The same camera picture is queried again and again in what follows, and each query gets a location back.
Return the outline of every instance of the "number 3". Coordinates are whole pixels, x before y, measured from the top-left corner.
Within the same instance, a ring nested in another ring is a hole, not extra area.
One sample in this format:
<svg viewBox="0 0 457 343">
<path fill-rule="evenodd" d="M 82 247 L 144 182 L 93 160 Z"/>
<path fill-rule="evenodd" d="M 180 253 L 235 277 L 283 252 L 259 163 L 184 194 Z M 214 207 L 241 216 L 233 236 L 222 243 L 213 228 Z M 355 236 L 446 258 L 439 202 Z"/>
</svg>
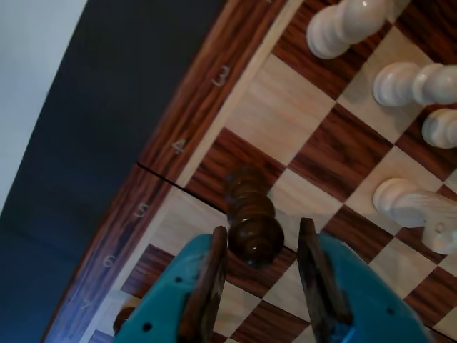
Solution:
<svg viewBox="0 0 457 343">
<path fill-rule="evenodd" d="M 222 72 L 219 74 L 218 80 L 213 79 L 213 85 L 217 87 L 222 87 L 227 80 L 227 77 L 230 75 L 230 67 L 222 66 Z"/>
</svg>

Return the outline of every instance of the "dark brown chess piece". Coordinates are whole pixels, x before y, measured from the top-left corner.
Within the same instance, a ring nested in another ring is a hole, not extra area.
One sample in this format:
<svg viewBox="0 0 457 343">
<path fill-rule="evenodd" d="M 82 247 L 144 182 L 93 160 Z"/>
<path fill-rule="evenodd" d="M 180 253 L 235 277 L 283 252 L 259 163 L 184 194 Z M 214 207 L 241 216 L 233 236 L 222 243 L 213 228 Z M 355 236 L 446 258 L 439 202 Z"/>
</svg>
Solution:
<svg viewBox="0 0 457 343">
<path fill-rule="evenodd" d="M 121 330 L 122 325 L 130 317 L 130 314 L 135 310 L 135 307 L 123 308 L 116 316 L 116 320 L 113 323 L 114 336 Z"/>
<path fill-rule="evenodd" d="M 265 176 L 254 166 L 238 167 L 226 177 L 228 248 L 253 267 L 270 264 L 284 244 L 267 192 Z"/>
</svg>

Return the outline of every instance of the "white wall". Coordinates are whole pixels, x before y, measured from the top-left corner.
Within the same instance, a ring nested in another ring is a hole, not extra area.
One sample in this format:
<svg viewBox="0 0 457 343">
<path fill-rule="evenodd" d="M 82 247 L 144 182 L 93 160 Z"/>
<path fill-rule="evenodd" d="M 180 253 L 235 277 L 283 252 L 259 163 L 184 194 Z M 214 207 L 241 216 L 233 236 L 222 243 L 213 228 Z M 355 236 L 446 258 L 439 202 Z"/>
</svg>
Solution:
<svg viewBox="0 0 457 343">
<path fill-rule="evenodd" d="M 0 0 L 0 212 L 86 0 Z"/>
</svg>

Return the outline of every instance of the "wooden frame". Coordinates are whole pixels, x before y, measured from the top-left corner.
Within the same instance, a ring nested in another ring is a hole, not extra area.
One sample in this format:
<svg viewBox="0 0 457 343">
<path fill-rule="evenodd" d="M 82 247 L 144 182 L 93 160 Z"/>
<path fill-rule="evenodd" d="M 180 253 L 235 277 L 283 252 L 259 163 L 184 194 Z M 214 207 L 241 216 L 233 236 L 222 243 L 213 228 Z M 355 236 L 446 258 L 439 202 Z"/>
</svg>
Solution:
<svg viewBox="0 0 457 343">
<path fill-rule="evenodd" d="M 172 189 L 167 180 L 185 184 L 190 179 L 302 1 L 226 2 L 139 165 L 111 202 L 42 342 L 80 341 Z"/>
</svg>

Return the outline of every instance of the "number 5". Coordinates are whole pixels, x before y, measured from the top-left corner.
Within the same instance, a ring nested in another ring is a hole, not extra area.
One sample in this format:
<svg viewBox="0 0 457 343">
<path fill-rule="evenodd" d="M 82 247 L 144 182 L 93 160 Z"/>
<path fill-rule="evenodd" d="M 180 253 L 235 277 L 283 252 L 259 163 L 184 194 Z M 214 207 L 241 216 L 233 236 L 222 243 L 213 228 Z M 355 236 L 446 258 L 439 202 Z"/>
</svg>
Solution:
<svg viewBox="0 0 457 343">
<path fill-rule="evenodd" d="M 146 214 L 146 210 L 148 209 L 149 205 L 145 202 L 142 202 L 138 205 L 138 211 L 134 213 L 134 216 L 137 218 L 143 218 Z"/>
</svg>

